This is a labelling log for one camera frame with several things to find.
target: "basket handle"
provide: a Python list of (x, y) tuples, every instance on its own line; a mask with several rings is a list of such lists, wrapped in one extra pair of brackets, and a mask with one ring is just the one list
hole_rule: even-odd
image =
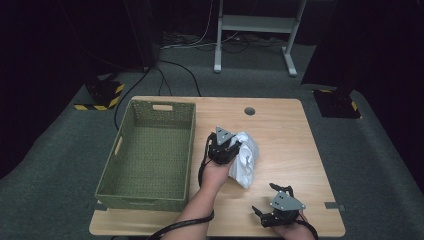
[(156, 204), (156, 199), (125, 199), (130, 205), (153, 206)]
[(116, 156), (116, 155), (118, 155), (118, 153), (119, 153), (119, 149), (121, 149), (121, 145), (122, 145), (122, 141), (123, 141), (123, 140), (124, 140), (124, 139), (122, 138), (122, 136), (120, 136), (120, 137), (119, 137), (119, 140), (118, 140), (118, 143), (116, 144), (115, 151), (114, 151), (115, 156)]
[(152, 109), (156, 111), (173, 111), (174, 106), (169, 104), (152, 103)]

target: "green basket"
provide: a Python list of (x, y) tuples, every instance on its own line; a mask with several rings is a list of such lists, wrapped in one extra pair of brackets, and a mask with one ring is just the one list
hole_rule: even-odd
[(131, 100), (96, 198), (108, 208), (181, 211), (195, 125), (195, 103)]

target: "metal bracket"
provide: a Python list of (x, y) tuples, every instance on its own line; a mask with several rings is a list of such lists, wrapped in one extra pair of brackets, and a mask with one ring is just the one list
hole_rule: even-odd
[(216, 140), (218, 145), (222, 145), (223, 143), (230, 140), (234, 136), (235, 135), (232, 134), (231, 132), (216, 126)]
[(281, 211), (293, 211), (305, 209), (306, 206), (289, 194), (279, 191), (270, 204), (273, 208)]

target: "metal shelf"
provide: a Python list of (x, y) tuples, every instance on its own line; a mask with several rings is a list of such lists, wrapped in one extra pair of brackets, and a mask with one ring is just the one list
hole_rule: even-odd
[(290, 33), (294, 18), (223, 15), (222, 30)]

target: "black cable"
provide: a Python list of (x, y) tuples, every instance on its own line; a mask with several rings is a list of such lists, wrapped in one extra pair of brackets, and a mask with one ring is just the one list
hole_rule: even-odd
[(210, 134), (208, 138), (206, 139), (206, 146), (205, 146), (205, 152), (203, 154), (203, 160), (202, 160), (202, 163), (200, 164), (199, 172), (197, 173), (197, 181), (199, 182), (199, 186), (202, 186), (203, 171), (205, 170), (206, 165), (208, 165), (208, 163), (212, 161), (212, 160), (209, 160), (208, 162), (206, 162), (206, 157), (207, 157), (208, 149), (209, 149), (209, 142), (211, 141), (212, 136), (213, 134)]
[(194, 43), (198, 42), (200, 40), (200, 37), (194, 36), (192, 39), (188, 39), (186, 35), (182, 34), (169, 34), (165, 33), (164, 35), (164, 43), (162, 44), (162, 47), (165, 47), (167, 45), (193, 45)]
[(241, 44), (236, 44), (236, 43), (239, 43), (239, 42), (240, 43), (249, 43), (253, 47), (270, 47), (272, 45), (285, 43), (284, 41), (264, 42), (264, 41), (261, 41), (261, 40), (264, 40), (264, 39), (262, 39), (260, 37), (258, 37), (256, 39), (249, 39), (245, 35), (240, 35), (240, 37), (243, 38), (244, 40), (233, 39), (232, 41), (229, 41), (228, 43), (232, 44), (232, 45), (241, 45)]
[(184, 67), (183, 65), (178, 64), (178, 63), (169, 62), (169, 61), (165, 61), (165, 60), (161, 60), (161, 59), (159, 59), (158, 61), (161, 61), (161, 62), (164, 62), (164, 63), (173, 64), (173, 65), (177, 65), (177, 66), (185, 69), (187, 72), (189, 72), (191, 74), (191, 76), (193, 77), (194, 83), (196, 84), (196, 89), (197, 89), (197, 93), (199, 94), (199, 97), (202, 96), (202, 94), (200, 94), (199, 85), (197, 84), (197, 79), (196, 79), (196, 77), (194, 76), (194, 74), (190, 70), (188, 70), (186, 67)]
[[(210, 49), (202, 49), (202, 47), (206, 47), (206, 46), (212, 46), (212, 48), (210, 48)], [(196, 46), (196, 47), (195, 47), (195, 49), (197, 49), (197, 50), (199, 50), (199, 51), (203, 51), (203, 52), (210, 52), (210, 51), (214, 51), (214, 50), (215, 50), (215, 48), (216, 48), (216, 42), (212, 42), (212, 41), (210, 41), (210, 42), (205, 42), (205, 44), (204, 44), (204, 45), (199, 45), (199, 46)]]
[(317, 230), (310, 223), (308, 223), (306, 221), (302, 221), (302, 220), (296, 220), (295, 223), (300, 224), (302, 226), (305, 226), (309, 231), (311, 231), (311, 233), (314, 236), (315, 240), (319, 240), (319, 236), (318, 236)]
[(214, 216), (215, 216), (215, 213), (214, 213), (214, 211), (212, 211), (211, 215), (204, 217), (204, 218), (197, 218), (197, 219), (173, 223), (173, 224), (166, 226), (166, 227), (162, 228), (161, 230), (155, 232), (153, 235), (148, 237), (147, 240), (160, 239), (162, 237), (162, 235), (164, 235), (165, 233), (172, 231), (172, 230), (175, 230), (177, 228), (210, 222), (214, 218)]
[(114, 118), (114, 122), (115, 122), (116, 130), (119, 130), (118, 123), (116, 122), (116, 114), (118, 113), (119, 106), (121, 105), (121, 103), (124, 100), (124, 98), (128, 95), (128, 93), (131, 92), (131, 90), (133, 90), (135, 88), (135, 86), (137, 86), (147, 76), (147, 74), (149, 74), (149, 72), (150, 72), (150, 68), (148, 68), (147, 71), (146, 71), (146, 73), (130, 88), (130, 90), (128, 90), (124, 94), (124, 96), (121, 98), (121, 100), (116, 105), (116, 107), (115, 107), (115, 115), (113, 117)]
[(160, 96), (160, 92), (162, 90), (162, 86), (163, 86), (163, 82), (165, 81), (166, 86), (168, 86), (168, 90), (169, 90), (169, 94), (172, 96), (172, 91), (171, 91), (171, 87), (168, 84), (168, 81), (165, 78), (165, 75), (163, 74), (162, 70), (160, 70), (160, 68), (158, 66), (155, 66), (155, 69), (158, 70), (160, 72), (160, 74), (162, 75), (162, 81), (159, 87), (159, 91), (158, 91), (158, 96)]
[(302, 216), (302, 214), (299, 214), (299, 217), (304, 221), (304, 222), (306, 222), (305, 221), (305, 219), (303, 218), (303, 216)]
[(199, 40), (197, 40), (195, 42), (192, 42), (192, 43), (189, 43), (187, 45), (177, 44), (177, 45), (162, 46), (161, 49), (168, 49), (168, 48), (174, 48), (174, 47), (183, 47), (183, 46), (195, 46), (196, 44), (201, 43), (202, 40), (205, 38), (206, 34), (208, 33), (208, 30), (209, 30), (209, 25), (210, 25), (211, 16), (212, 16), (212, 9), (213, 9), (213, 1), (214, 0), (211, 0), (211, 4), (210, 4), (210, 8), (209, 8), (209, 17), (208, 17), (208, 22), (207, 22), (207, 25), (206, 25), (205, 32), (204, 32), (203, 36)]
[(249, 43), (249, 40), (245, 40), (245, 41), (243, 41), (243, 40), (241, 40), (240, 38), (233, 38), (233, 39), (231, 39), (230, 41), (228, 41), (228, 42), (226, 42), (226, 43), (228, 43), (228, 44), (230, 44), (230, 45), (236, 45), (236, 46), (243, 45), (243, 44), (245, 44), (245, 43)]
[(227, 50), (227, 49), (225, 49), (224, 47), (222, 47), (222, 50), (223, 50), (224, 52), (226, 52), (226, 53), (237, 54), (237, 53), (241, 53), (241, 52), (245, 51), (247, 48), (249, 48), (249, 46), (250, 46), (250, 43), (249, 43), (249, 42), (247, 42), (247, 44), (244, 46), (244, 48), (242, 48), (242, 49), (241, 49), (241, 50), (239, 50), (239, 51), (235, 51), (235, 52), (228, 51), (228, 50)]

